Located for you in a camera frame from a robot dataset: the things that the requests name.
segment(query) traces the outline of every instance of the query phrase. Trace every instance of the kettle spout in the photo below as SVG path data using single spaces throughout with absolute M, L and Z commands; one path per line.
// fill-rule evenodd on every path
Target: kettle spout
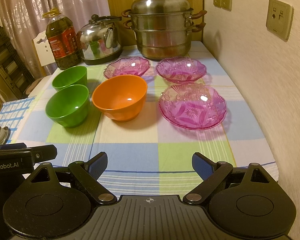
M 113 27 L 109 27 L 104 40 L 107 49 L 115 48 L 118 43 L 116 29 Z

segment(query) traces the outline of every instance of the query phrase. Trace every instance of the triangular cutout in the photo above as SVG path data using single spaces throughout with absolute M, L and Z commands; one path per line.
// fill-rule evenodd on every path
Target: triangular cutout
M 262 174 L 262 172 L 259 169 L 253 170 L 251 181 L 260 182 L 260 183 L 269 183 L 269 181 L 266 179 L 266 177 Z
M 44 182 L 49 180 L 50 177 L 49 177 L 48 169 L 41 169 L 41 171 L 38 172 L 37 176 L 35 176 L 31 182 L 36 183 L 36 182 Z

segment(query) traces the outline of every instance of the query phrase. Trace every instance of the kettle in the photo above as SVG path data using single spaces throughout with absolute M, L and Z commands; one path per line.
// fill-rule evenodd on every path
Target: kettle
M 91 16 L 89 23 L 77 33 L 81 58 L 87 65 L 98 65 L 118 58 L 122 52 L 115 22 L 121 17 Z

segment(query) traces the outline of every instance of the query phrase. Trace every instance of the pink curtain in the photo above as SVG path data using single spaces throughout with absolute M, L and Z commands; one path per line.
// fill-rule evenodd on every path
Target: pink curtain
M 107 0 L 0 0 L 0 18 L 11 42 L 35 78 L 42 76 L 32 39 L 44 31 L 48 19 L 42 14 L 58 7 L 79 29 L 88 23 L 92 14 L 110 15 Z

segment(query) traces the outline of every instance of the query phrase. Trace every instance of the purple glass plate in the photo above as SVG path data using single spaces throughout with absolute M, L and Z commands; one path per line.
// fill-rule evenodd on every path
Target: purple glass plate
M 123 57 L 110 63 L 103 72 L 106 78 L 120 75 L 136 75 L 141 77 L 150 68 L 149 60 L 142 57 Z
M 212 87 L 183 83 L 168 87 L 159 99 L 159 110 L 170 123 L 189 130 L 206 130 L 220 124 L 227 103 Z
M 200 61 L 189 57 L 172 57 L 161 60 L 155 67 L 156 72 L 172 83 L 194 82 L 207 73 Z

